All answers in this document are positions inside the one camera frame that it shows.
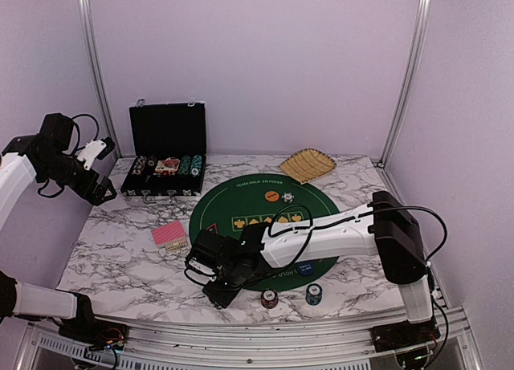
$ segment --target purple wall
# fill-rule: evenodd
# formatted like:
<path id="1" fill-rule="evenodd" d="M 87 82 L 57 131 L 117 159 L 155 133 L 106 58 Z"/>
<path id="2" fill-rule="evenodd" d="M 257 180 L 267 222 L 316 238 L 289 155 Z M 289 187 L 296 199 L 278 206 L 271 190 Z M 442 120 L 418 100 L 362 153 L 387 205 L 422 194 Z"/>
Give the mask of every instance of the purple wall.
<path id="1" fill-rule="evenodd" d="M 98 113 L 77 0 L 0 0 L 0 53 L 0 150 L 14 136 L 36 133 L 46 113 Z M 92 124 L 81 126 L 90 138 Z M 55 286 L 89 210 L 70 190 L 50 200 L 29 187 L 0 232 L 0 270 Z M 0 325 L 0 367 L 12 367 L 23 326 Z"/>
<path id="2" fill-rule="evenodd" d="M 92 0 L 121 149 L 128 108 L 205 100 L 210 152 L 378 157 L 418 0 Z"/>
<path id="3" fill-rule="evenodd" d="M 390 172 L 409 204 L 447 221 L 437 266 L 484 368 L 514 358 L 514 1 L 433 0 Z M 436 227 L 425 229 L 434 248 Z"/>

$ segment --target white marble table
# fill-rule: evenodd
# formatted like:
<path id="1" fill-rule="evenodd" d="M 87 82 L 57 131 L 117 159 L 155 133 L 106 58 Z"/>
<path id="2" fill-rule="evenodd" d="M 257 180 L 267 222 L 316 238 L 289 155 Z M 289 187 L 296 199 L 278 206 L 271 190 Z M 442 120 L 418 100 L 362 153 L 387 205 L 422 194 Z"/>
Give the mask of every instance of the white marble table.
<path id="1" fill-rule="evenodd" d="M 250 173 L 281 173 L 285 157 L 208 156 L 203 193 Z M 385 189 L 368 157 L 336 157 L 337 169 L 313 182 L 347 210 Z M 133 159 L 116 163 L 111 178 L 119 189 Z M 184 274 L 183 253 L 156 248 L 150 230 L 180 220 L 186 232 L 200 197 L 175 197 L 171 205 L 147 205 L 140 197 L 118 197 L 91 211 L 63 273 L 59 289 L 89 295 L 98 315 L 177 323 L 275 323 L 355 315 L 402 307 L 378 256 L 339 258 L 317 279 L 324 290 L 318 306 L 304 300 L 305 287 L 279 293 L 279 305 L 261 306 L 259 292 L 243 290 L 224 310 L 215 309 L 200 286 Z"/>

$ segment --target wicker tray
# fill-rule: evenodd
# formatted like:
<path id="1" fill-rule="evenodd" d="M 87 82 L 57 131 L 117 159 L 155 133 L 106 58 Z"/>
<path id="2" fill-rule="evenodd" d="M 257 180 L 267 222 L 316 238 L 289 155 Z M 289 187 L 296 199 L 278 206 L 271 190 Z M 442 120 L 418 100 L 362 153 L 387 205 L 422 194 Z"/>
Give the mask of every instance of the wicker tray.
<path id="1" fill-rule="evenodd" d="M 329 155 L 314 148 L 306 148 L 293 153 L 280 165 L 280 169 L 300 184 L 305 184 L 331 173 L 336 166 L 336 161 Z"/>

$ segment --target round green mat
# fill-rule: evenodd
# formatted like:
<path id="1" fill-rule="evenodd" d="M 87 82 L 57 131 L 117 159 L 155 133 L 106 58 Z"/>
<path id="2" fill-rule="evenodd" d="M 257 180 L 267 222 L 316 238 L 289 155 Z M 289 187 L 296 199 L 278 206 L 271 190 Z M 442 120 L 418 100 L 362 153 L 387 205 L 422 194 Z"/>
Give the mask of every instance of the round green mat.
<path id="1" fill-rule="evenodd" d="M 268 191 L 276 191 L 280 196 L 284 192 L 292 193 L 295 196 L 294 203 L 306 205 L 315 218 L 339 213 L 332 200 L 310 184 L 301 185 L 288 176 L 272 173 L 246 175 L 217 185 L 200 200 L 191 215 L 190 240 L 193 242 L 202 229 L 216 229 L 220 235 L 239 240 L 246 224 L 270 221 L 286 204 L 282 200 L 275 203 L 267 201 L 264 194 Z M 307 218 L 305 210 L 293 208 L 282 220 L 294 222 Z M 336 261 L 337 258 L 313 261 L 314 273 L 309 276 L 298 274 L 294 265 L 274 278 L 249 287 L 249 290 L 264 291 L 273 288 L 285 291 L 301 287 L 324 275 Z"/>

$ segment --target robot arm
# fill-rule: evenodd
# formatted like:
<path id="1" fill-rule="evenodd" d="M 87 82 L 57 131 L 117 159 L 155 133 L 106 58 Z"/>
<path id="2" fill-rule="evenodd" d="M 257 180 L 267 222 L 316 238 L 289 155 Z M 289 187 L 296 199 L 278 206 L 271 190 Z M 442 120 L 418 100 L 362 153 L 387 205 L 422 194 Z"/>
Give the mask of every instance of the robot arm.
<path id="1" fill-rule="evenodd" d="M 385 196 L 386 194 L 377 193 L 376 197 L 381 195 Z M 369 206 L 361 205 L 344 213 L 314 219 L 315 232 L 313 232 L 310 243 L 300 256 L 299 262 L 332 256 L 379 254 L 377 242 L 375 242 L 374 222 L 381 225 L 385 220 L 373 219 L 373 216 L 366 216 L 366 214 L 369 214 Z M 334 222 L 348 218 L 353 220 L 343 222 L 338 226 L 324 228 Z M 309 221 L 303 221 L 294 224 L 293 228 L 298 230 L 282 234 L 290 227 L 291 225 L 287 223 L 275 223 L 271 228 L 271 234 L 278 234 L 279 236 L 270 237 L 267 232 L 264 233 L 262 240 L 264 248 L 261 255 L 271 268 L 285 267 L 291 262 L 310 232 Z M 392 248 L 393 246 L 386 246 L 382 249 L 381 258 L 385 276 L 392 283 L 398 285 L 406 307 L 407 320 L 411 323 L 426 322 L 432 318 L 433 312 L 428 275 L 423 272 L 424 262 L 415 259 L 416 262 L 413 262 L 413 264 L 418 266 L 418 274 L 411 276 L 407 270 L 398 270 L 398 264 L 404 265 L 408 262 L 393 262 L 392 264 L 387 262 L 388 256 L 391 254 L 402 253 L 402 251 L 391 251 Z"/>
<path id="2" fill-rule="evenodd" d="M 440 336 L 430 297 L 431 273 L 419 224 L 398 207 L 394 197 L 381 191 L 368 205 L 312 223 L 247 226 L 239 240 L 202 230 L 186 257 L 186 271 L 212 277 L 203 293 L 215 306 L 228 307 L 241 289 L 293 262 L 378 254 L 385 277 L 398 285 L 407 321 L 372 328 L 375 348 L 380 352 L 427 342 Z"/>
<path id="3" fill-rule="evenodd" d="M 54 180 L 69 186 L 93 205 L 116 197 L 107 177 L 91 169 L 113 149 L 110 138 L 86 144 L 78 156 L 63 152 L 69 147 L 73 121 L 54 113 L 46 115 L 38 134 L 14 138 L 0 157 L 0 230 L 23 191 L 34 181 Z M 99 332 L 113 327 L 95 319 L 91 301 L 85 295 L 20 283 L 0 271 L 0 322 L 7 316 L 61 318 L 61 335 L 97 344 Z M 126 326 L 116 323 L 125 331 Z"/>

